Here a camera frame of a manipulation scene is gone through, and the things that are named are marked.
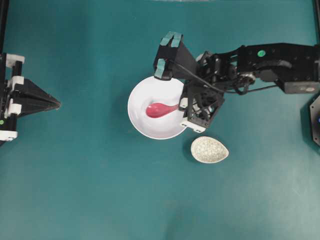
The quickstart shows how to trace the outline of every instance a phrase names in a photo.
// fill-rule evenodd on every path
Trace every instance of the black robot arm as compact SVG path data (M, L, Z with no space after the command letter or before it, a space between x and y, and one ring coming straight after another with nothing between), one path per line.
M289 43L241 46L227 53L206 51L197 59L183 43L183 35L169 32L162 40L153 66L154 77L184 79L179 110L181 125L201 133L224 103L225 94L245 95L279 87L285 94L317 93L320 47ZM273 85L250 89L260 78Z

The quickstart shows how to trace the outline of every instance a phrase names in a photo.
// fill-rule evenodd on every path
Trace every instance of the black cable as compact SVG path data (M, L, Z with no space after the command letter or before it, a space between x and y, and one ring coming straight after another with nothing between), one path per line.
M189 71L188 69L186 69L184 66L182 66L181 64L170 60L170 62L172 62L173 64L175 64L176 66L180 67L181 69L183 69L187 74L191 75L192 77L196 78L197 80L199 80L200 82L204 83L205 85L207 85L208 87L212 88L213 90L216 90L220 93L227 93L227 94L237 94L237 92L235 91L224 91L221 90L213 85L211 85L210 83L208 83L207 81L203 80L201 77L198 77L197 75L195 75L193 72ZM256 89L252 89L252 90L248 90L247 93L252 93L252 92L258 92L258 91L262 91L265 89L271 89L271 88L275 88L278 87L277 85L271 85L271 86L265 86L265 87L261 87L261 88L256 88Z
M271 88L275 88L275 87L278 87L278 86L277 85L271 85L271 86L265 86L265 87L261 87L261 88L256 88L256 89L249 90L248 93L262 91L262 90L265 90L265 89L271 89Z
M184 66L182 66L181 64L170 60L173 64L175 64L176 66L178 66L179 68L181 68L182 70L184 70L187 74L189 74L190 76L194 77L195 79L199 80L200 82L204 83L205 85L207 85L208 87L212 88L213 90L216 90L220 93L229 93L229 94L236 94L236 92L233 91L223 91L215 86L212 86L210 83L208 83L207 81L203 80L201 77L198 77L197 75L195 75L192 71L189 71L188 69L186 69Z

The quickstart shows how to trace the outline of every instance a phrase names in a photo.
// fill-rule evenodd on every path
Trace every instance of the metal bracket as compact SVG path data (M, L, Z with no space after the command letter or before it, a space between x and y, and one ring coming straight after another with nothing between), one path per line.
M310 119L313 141L320 146L320 96L310 105Z

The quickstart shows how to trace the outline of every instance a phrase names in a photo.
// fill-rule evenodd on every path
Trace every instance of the white plastic part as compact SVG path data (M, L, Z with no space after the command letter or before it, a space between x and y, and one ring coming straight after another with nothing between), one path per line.
M8 81L8 87L11 88L11 91L14 91L16 84L23 85L24 83L25 83L25 78L23 76L13 76Z
M9 107L4 112L4 117L5 118L10 117L11 114L19 115L21 113L21 108L22 108L22 105L14 103L14 100L11 98L9 102Z
M13 139L16 139L17 137L18 137L18 132L16 132L16 131L0 130L0 141L10 142Z
M218 140L209 136L201 136L193 141L191 154L201 163L215 164L228 157L229 151Z
M188 107L188 98L187 97L182 98L179 106L183 109L186 109Z
M15 54L6 54L6 62L5 66L7 68L12 68L15 64L16 61L22 62L23 64L25 63L25 57L24 56L19 56Z
M185 127L191 128L191 129L193 129L193 131L195 131L196 133L199 133L199 134L203 133L206 130L205 127L199 126L199 125L197 125L197 124L195 124L193 122L188 121L187 117L184 117L182 119L182 122L180 123L180 126L182 126L184 128Z

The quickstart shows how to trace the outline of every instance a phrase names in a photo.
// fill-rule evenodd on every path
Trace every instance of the white speckled dish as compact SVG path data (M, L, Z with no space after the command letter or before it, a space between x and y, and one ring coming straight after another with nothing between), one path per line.
M199 162L204 164L215 164L228 157L228 149L218 140L201 136L193 141L191 154Z

